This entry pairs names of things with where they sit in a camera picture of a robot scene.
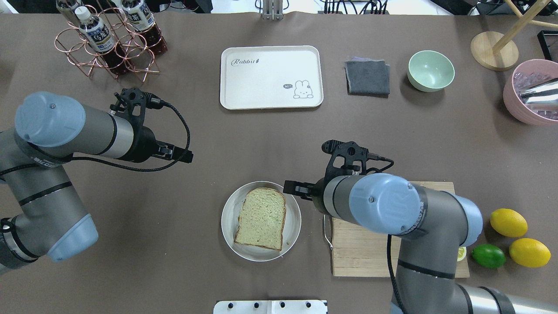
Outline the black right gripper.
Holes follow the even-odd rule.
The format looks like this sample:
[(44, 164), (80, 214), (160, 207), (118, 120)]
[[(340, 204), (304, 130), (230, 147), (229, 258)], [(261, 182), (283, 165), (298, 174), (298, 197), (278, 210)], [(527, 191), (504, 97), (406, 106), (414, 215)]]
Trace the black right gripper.
[(319, 212), (329, 214), (324, 203), (324, 193), (329, 182), (336, 177), (351, 176), (354, 172), (357, 175), (365, 174), (366, 162), (371, 157), (367, 148), (357, 145), (354, 141), (327, 140), (321, 145), (321, 149), (331, 156), (324, 177), (315, 184), (286, 180), (283, 193), (313, 201)]

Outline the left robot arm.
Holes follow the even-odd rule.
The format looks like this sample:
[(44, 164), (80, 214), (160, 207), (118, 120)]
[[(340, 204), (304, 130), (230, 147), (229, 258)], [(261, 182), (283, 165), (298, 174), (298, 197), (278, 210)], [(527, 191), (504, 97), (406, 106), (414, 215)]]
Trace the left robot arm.
[[(8, 185), (22, 213), (1, 219), (1, 273), (19, 270), (46, 255), (62, 262), (99, 238), (64, 165), (89, 160), (114, 166), (109, 159), (142, 163), (155, 157), (191, 163), (189, 127), (179, 111), (162, 98), (138, 88), (114, 94), (109, 111), (74, 98), (35, 92), (24, 99), (14, 127), (1, 133), (1, 183)], [(184, 148), (159, 141), (145, 127), (147, 109), (171, 109), (182, 122)]]

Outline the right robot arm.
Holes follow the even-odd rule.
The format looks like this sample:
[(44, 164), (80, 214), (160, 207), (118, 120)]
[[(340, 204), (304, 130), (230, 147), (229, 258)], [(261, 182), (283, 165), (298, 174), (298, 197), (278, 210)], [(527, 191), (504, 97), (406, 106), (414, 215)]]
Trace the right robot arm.
[(312, 201), (321, 213), (401, 239), (397, 268), (389, 263), (392, 314), (555, 314), (557, 306), (455, 282), (458, 249), (476, 242), (480, 209), (469, 199), (367, 168), (393, 161), (355, 142), (325, 141), (331, 156), (316, 183), (285, 181), (283, 191)]

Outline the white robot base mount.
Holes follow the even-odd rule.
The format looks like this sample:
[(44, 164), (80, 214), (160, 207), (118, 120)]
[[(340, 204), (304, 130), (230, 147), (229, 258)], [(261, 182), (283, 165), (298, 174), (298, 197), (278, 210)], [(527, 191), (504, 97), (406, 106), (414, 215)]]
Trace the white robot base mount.
[(214, 314), (328, 314), (326, 300), (224, 300)]

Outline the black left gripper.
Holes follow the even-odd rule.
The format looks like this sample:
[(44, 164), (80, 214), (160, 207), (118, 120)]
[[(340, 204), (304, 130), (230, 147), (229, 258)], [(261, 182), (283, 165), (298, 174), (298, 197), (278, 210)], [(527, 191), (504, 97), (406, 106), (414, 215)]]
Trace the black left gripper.
[(146, 109), (162, 109), (167, 102), (150, 92), (142, 92), (139, 88), (123, 88), (120, 93), (115, 92), (114, 95), (117, 102), (111, 105), (110, 109), (116, 112), (116, 116), (128, 121), (132, 127), (131, 147), (118, 158), (119, 160), (141, 163), (150, 157), (156, 157), (184, 163), (193, 161), (192, 151), (157, 141), (152, 130), (143, 125)]

